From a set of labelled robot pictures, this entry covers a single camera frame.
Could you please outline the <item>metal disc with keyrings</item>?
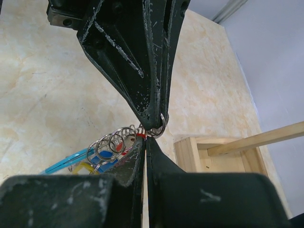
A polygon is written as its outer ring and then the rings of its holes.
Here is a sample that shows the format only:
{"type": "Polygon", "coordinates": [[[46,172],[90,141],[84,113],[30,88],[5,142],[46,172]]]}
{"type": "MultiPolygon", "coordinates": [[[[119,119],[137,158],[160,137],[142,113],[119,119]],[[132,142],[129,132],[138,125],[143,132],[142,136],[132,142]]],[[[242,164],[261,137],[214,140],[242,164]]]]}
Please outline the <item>metal disc with keyrings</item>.
{"type": "Polygon", "coordinates": [[[160,138],[168,124],[169,119],[161,114],[161,127],[146,130],[142,124],[138,127],[130,125],[120,127],[89,145],[86,151],[86,160],[92,166],[90,174],[97,173],[101,166],[108,165],[126,155],[134,146],[137,138],[151,136],[160,138]]]}

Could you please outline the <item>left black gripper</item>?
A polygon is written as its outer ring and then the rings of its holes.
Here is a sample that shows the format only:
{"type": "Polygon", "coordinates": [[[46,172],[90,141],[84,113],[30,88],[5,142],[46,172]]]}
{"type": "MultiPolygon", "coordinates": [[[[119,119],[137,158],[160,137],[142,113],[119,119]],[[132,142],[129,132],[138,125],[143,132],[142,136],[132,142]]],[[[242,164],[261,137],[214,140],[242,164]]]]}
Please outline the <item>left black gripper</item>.
{"type": "Polygon", "coordinates": [[[52,26],[78,30],[89,61],[122,95],[144,128],[160,125],[143,0],[49,0],[52,26]]]}

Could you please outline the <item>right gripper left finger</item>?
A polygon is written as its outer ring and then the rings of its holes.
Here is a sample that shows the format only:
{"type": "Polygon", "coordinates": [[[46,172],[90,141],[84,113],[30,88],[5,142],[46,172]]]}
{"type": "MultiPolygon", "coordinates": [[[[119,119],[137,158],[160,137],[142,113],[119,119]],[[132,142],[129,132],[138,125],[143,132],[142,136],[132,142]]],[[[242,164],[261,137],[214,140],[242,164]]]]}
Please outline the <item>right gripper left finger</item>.
{"type": "Polygon", "coordinates": [[[140,228],[145,141],[99,175],[23,175],[0,187],[3,228],[140,228]]]}

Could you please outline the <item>left aluminium frame rail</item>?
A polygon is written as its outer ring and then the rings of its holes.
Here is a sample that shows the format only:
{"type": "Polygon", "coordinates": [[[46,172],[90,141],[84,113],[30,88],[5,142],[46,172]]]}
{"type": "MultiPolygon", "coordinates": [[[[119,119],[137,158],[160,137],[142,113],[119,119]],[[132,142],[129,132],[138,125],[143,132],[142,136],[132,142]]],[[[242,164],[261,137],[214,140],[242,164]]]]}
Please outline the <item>left aluminium frame rail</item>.
{"type": "Polygon", "coordinates": [[[221,24],[237,12],[248,0],[229,0],[228,3],[212,18],[212,21],[221,24]]]}

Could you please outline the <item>key with red tag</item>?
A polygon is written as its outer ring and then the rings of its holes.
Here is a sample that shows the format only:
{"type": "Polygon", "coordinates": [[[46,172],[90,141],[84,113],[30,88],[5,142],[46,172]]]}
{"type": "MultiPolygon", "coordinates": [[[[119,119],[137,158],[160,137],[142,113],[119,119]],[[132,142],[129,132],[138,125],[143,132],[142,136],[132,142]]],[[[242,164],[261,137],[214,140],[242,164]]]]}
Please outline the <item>key with red tag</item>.
{"type": "Polygon", "coordinates": [[[145,134],[136,133],[124,136],[119,136],[118,134],[116,134],[110,140],[110,148],[114,153],[121,153],[122,155],[126,155],[128,151],[131,150],[138,138],[145,138],[145,134]]]}

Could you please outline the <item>light blue carabiner tag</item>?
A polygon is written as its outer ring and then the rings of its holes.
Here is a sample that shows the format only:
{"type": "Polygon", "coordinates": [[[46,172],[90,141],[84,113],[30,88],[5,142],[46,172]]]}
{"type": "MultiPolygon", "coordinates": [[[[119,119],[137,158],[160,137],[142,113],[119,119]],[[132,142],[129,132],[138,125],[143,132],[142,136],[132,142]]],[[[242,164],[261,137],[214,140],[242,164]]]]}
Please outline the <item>light blue carabiner tag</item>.
{"type": "MultiPolygon", "coordinates": [[[[84,159],[86,159],[87,149],[83,149],[81,151],[78,151],[72,155],[67,156],[65,159],[51,165],[50,167],[43,170],[40,174],[41,175],[50,175],[53,174],[59,170],[62,170],[68,166],[71,166],[73,164],[76,164],[77,162],[80,162],[84,159]]],[[[88,151],[88,155],[91,156],[94,154],[94,149],[90,149],[88,151]]]]}

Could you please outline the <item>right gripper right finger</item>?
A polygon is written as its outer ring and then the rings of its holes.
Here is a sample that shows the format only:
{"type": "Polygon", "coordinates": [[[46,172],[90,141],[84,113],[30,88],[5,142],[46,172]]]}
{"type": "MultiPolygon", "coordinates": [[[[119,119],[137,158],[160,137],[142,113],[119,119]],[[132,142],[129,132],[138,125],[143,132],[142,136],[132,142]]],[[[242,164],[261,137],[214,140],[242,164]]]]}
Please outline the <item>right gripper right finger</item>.
{"type": "Polygon", "coordinates": [[[288,218],[275,186],[257,173],[191,173],[148,137],[147,183],[151,228],[301,228],[288,218]]]}

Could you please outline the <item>wooden clothes rack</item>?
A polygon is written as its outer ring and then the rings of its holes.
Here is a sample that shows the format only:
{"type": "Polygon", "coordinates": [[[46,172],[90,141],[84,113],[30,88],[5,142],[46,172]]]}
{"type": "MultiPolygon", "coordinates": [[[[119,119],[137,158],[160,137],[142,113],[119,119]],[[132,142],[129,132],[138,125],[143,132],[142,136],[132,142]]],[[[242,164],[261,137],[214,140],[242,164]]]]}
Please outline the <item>wooden clothes rack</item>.
{"type": "Polygon", "coordinates": [[[299,122],[238,139],[192,136],[174,143],[176,162],[186,172],[248,172],[269,176],[261,146],[302,137],[299,122]]]}

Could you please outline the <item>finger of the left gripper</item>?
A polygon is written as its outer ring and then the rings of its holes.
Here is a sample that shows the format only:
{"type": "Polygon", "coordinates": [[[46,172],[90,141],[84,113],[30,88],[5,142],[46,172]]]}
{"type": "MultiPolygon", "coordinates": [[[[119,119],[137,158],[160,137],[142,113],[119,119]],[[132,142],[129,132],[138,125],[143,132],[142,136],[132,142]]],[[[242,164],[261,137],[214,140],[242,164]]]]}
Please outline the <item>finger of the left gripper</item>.
{"type": "Polygon", "coordinates": [[[149,117],[160,124],[168,120],[171,75],[177,44],[189,0],[146,0],[144,32],[151,79],[149,117]]]}

